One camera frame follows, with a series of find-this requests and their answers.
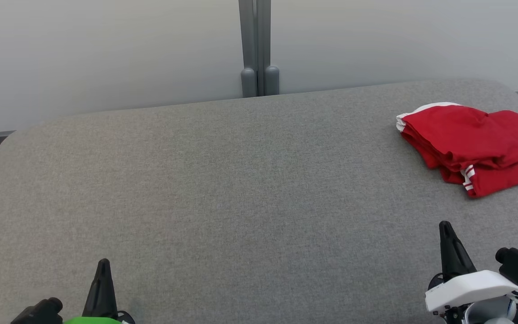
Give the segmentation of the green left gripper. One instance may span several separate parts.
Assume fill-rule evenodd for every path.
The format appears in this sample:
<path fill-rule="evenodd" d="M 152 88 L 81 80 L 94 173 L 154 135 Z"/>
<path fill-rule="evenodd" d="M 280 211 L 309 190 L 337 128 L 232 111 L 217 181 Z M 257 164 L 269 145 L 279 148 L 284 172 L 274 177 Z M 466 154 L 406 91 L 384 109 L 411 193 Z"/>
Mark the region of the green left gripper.
<path fill-rule="evenodd" d="M 98 261 L 97 269 L 86 298 L 82 316 L 71 318 L 64 324 L 135 324 L 132 316 L 119 311 L 109 260 Z"/>

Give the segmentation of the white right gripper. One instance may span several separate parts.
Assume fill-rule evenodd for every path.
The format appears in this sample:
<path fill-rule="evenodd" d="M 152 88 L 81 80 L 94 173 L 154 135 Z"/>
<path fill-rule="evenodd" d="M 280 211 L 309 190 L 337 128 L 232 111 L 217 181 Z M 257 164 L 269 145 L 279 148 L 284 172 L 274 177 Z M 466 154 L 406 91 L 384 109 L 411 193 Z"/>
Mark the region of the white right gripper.
<path fill-rule="evenodd" d="M 439 314 L 450 308 L 496 297 L 518 297 L 518 285 L 490 270 L 477 271 L 466 248 L 448 221 L 438 224 L 442 279 L 447 281 L 427 290 L 428 312 Z"/>

